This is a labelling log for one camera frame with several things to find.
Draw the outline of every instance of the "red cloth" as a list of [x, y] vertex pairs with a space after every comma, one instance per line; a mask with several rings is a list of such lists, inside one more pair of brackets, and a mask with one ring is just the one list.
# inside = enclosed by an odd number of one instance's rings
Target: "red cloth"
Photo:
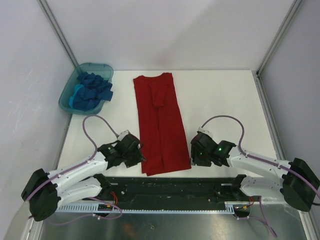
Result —
[[142, 173], [148, 176], [190, 169], [185, 129], [171, 73], [133, 80], [139, 115]]

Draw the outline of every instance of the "teal plastic tub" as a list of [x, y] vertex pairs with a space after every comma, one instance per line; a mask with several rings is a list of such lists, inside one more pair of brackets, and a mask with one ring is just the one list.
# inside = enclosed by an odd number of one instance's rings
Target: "teal plastic tub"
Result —
[[75, 86], [80, 83], [79, 80], [77, 80], [77, 77], [84, 72], [88, 72], [89, 74], [94, 73], [95, 75], [100, 75], [101, 77], [103, 77], [104, 81], [109, 81], [109, 83], [112, 83], [112, 76], [114, 75], [113, 68], [107, 64], [87, 62], [79, 65], [73, 71], [72, 75], [70, 76], [68, 82], [66, 83], [61, 93], [61, 96], [59, 98], [59, 106], [64, 111], [71, 114], [80, 114], [80, 115], [98, 114], [104, 105], [104, 100], [101, 100], [98, 106], [88, 111], [73, 109], [69, 106], [69, 99], [74, 94]]

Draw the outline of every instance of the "white table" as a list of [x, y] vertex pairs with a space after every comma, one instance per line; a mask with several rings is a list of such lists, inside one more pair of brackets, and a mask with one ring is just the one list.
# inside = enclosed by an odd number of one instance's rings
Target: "white table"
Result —
[[[115, 71], [111, 102], [105, 102], [100, 116], [104, 117], [119, 134], [129, 130], [139, 138], [138, 110], [133, 79], [144, 75], [158, 76], [163, 72], [173, 74], [176, 96], [182, 116], [190, 152], [190, 142], [198, 127], [215, 115], [231, 115], [245, 127], [242, 146], [250, 151], [275, 158], [267, 122], [258, 96], [252, 72], [249, 70], [176, 70], [176, 71]], [[84, 116], [73, 115], [65, 139], [58, 167], [64, 167], [84, 159], [93, 153], [94, 147], [82, 130]], [[213, 133], [214, 140], [227, 140], [238, 144], [241, 128], [232, 119], [219, 118], [205, 126]], [[89, 135], [102, 144], [116, 140], [108, 126], [99, 118], [86, 121]], [[192, 166], [189, 170], [155, 175], [156, 177], [235, 177], [250, 174], [243, 169], [225, 166]], [[124, 164], [105, 172], [106, 176], [146, 177], [141, 164], [126, 168]]]

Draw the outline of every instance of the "white surface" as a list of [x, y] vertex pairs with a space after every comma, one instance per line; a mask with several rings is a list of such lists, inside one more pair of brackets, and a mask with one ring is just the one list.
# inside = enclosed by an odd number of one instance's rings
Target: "white surface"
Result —
[[[306, 0], [263, 72], [263, 85], [286, 157], [320, 178], [320, 1]], [[320, 207], [312, 210], [320, 226]]]
[[241, 182], [241, 191], [247, 196], [262, 196], [263, 201], [282, 202], [286, 204], [280, 192], [282, 184], [270, 181], [265, 177], [245, 177]]
[[48, 0], [79, 63], [256, 70], [293, 0]]
[[[128, 129], [139, 137], [138, 110], [133, 79], [140, 76], [154, 77], [166, 71], [115, 71], [112, 83], [114, 91], [111, 102], [106, 102], [100, 112], [119, 134]], [[256, 153], [275, 158], [275, 150], [268, 131], [263, 109], [251, 71], [191, 70], [172, 71], [176, 96], [186, 133], [188, 148], [197, 134], [198, 127], [215, 115], [231, 115], [245, 126], [242, 146]], [[94, 148], [82, 131], [84, 116], [73, 115], [61, 154], [59, 167], [72, 164], [92, 154]], [[216, 119], [208, 123], [214, 139], [237, 143], [241, 128], [232, 119]], [[86, 121], [88, 134], [98, 146], [113, 142], [116, 137], [99, 118]], [[126, 168], [124, 164], [108, 169], [107, 176], [146, 177], [141, 164]], [[235, 177], [248, 171], [226, 166], [192, 166], [189, 170], [176, 171], [159, 177]]]
[[[0, 8], [0, 239], [23, 203], [31, 174], [53, 167], [68, 115], [58, 106], [73, 67], [37, 1], [5, 0]], [[16, 219], [17, 240], [27, 219]]]

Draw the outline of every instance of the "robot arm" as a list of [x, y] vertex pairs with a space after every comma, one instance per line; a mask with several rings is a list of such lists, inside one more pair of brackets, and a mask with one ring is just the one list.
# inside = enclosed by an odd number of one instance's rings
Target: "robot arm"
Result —
[[[315, 189], [318, 189], [320, 181], [305, 161], [299, 158], [295, 158], [293, 162], [272, 159], [240, 149], [234, 143], [224, 140], [217, 144], [210, 135], [208, 131], [202, 131], [200, 128], [198, 134], [192, 139], [191, 163], [193, 165], [210, 167], [213, 163], [217, 166], [242, 168], [261, 175], [264, 178], [238, 176], [241, 178], [241, 181], [238, 181], [238, 188], [247, 196], [284, 199], [295, 209], [304, 212], [310, 211], [316, 193], [296, 175], [281, 167], [299, 173]], [[250, 156], [262, 158], [266, 161], [259, 161]]]
[[119, 166], [121, 163], [129, 168], [144, 161], [139, 145], [139, 139], [129, 131], [125, 131], [120, 134], [115, 146], [112, 143], [102, 145], [91, 160], [89, 160], [90, 157], [86, 157], [68, 167], [48, 173], [41, 168], [32, 174], [21, 197], [26, 201], [36, 188], [57, 176], [29, 200], [33, 218], [36, 221], [42, 221], [52, 215], [61, 205], [88, 197], [108, 195], [110, 184], [100, 173], [111, 167]]

